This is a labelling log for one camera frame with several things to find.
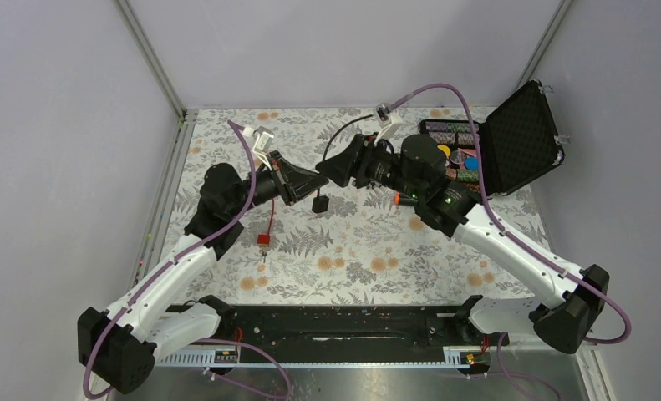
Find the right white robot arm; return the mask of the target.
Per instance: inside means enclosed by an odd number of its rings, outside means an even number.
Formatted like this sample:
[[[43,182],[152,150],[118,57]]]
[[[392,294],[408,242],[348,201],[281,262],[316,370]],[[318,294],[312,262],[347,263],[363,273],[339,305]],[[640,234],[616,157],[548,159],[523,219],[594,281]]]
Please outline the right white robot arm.
[[[515,231],[475,192],[451,180],[445,164],[445,153],[428,135],[407,137],[399,153],[355,135],[316,169],[341,187],[378,184],[416,200],[414,212],[428,227],[476,249],[529,289],[532,296],[522,301],[472,297],[468,312],[455,321],[463,343],[478,343],[487,333],[521,333],[574,354],[604,308],[609,273],[597,264],[567,261]]]

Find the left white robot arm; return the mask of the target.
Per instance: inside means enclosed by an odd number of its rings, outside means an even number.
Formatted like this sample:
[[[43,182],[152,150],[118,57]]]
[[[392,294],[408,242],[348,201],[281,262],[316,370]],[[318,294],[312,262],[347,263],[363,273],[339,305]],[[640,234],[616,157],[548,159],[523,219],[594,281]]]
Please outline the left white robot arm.
[[[201,302],[173,317],[165,312],[203,271],[215,266],[242,234],[241,218],[276,198],[292,206],[328,183],[319,173],[271,153],[272,163],[242,179],[227,163],[205,173],[196,213],[173,249],[143,280],[103,311],[92,307],[77,321],[78,358],[84,366],[83,390],[94,400],[93,376],[119,393],[131,393],[154,366],[182,348],[210,338],[225,343],[235,332],[233,318]]]

